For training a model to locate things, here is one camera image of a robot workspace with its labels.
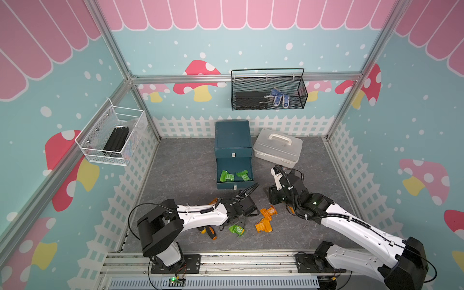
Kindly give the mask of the green cookie packet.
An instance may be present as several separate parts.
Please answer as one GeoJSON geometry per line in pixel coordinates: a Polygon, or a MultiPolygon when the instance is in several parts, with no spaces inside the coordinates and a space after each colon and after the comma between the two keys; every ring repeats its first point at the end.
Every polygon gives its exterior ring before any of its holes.
{"type": "Polygon", "coordinates": [[[243,181],[250,181],[251,178],[248,175],[248,170],[243,170],[241,172],[238,172],[236,174],[239,178],[241,178],[243,181]]]}
{"type": "Polygon", "coordinates": [[[242,236],[244,233],[245,233],[245,229],[243,227],[241,227],[240,225],[231,225],[228,230],[231,232],[231,233],[234,233],[238,236],[242,236]]]}
{"type": "Polygon", "coordinates": [[[223,170],[220,174],[220,182],[233,182],[235,179],[234,174],[230,174],[226,170],[223,170]]]}

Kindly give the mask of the teal three-drawer cabinet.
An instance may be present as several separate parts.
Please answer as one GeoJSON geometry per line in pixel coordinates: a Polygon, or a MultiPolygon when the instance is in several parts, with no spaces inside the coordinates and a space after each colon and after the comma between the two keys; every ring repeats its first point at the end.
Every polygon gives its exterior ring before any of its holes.
{"type": "Polygon", "coordinates": [[[253,144],[250,124],[247,120],[223,120],[215,123],[215,158],[217,165],[216,187],[245,189],[254,184],[252,167],[253,144]],[[226,170],[234,174],[233,182],[220,182],[220,174],[226,170]],[[236,174],[248,170],[250,181],[243,181],[236,174]]]}

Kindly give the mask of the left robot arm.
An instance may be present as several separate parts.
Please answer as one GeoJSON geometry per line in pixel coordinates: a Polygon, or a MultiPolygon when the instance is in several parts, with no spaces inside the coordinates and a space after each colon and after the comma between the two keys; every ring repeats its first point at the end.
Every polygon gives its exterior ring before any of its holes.
{"type": "Polygon", "coordinates": [[[213,227],[224,228],[240,219],[254,215],[257,207],[251,195],[258,188],[255,183],[232,198],[219,198],[208,205],[178,205],[174,199],[151,204],[153,209],[137,221],[138,240],[144,257],[156,257],[170,270],[185,264],[178,236],[187,230],[206,230],[215,237],[213,227]]]}

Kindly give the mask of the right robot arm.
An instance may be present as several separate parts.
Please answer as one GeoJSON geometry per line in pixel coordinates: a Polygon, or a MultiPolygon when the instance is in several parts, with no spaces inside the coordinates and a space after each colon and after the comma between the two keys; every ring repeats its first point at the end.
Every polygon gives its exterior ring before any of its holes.
{"type": "Polygon", "coordinates": [[[268,189],[273,204],[283,203],[290,214],[335,230],[361,246],[349,250],[332,242],[322,242],[314,252],[319,267],[362,274],[382,282],[390,290],[420,290],[430,282],[432,264],[422,242],[384,232],[343,209],[321,193],[311,193],[296,170],[285,172],[281,165],[271,169],[275,184],[268,189]]]}

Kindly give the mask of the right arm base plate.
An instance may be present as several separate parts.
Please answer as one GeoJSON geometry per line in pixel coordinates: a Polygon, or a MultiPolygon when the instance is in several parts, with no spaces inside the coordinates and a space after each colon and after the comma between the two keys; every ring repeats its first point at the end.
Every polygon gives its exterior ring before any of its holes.
{"type": "Polygon", "coordinates": [[[299,273],[345,273],[345,269],[332,267],[325,258],[313,253],[298,252],[294,255],[299,273]]]}

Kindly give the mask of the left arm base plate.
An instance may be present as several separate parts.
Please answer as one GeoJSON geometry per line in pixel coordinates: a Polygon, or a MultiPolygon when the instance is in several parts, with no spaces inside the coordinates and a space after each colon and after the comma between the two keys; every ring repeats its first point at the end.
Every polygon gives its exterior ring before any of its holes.
{"type": "Polygon", "coordinates": [[[151,264],[151,274],[198,274],[201,263],[200,254],[185,254],[182,259],[172,266],[165,266],[158,257],[154,257],[151,264]]]}

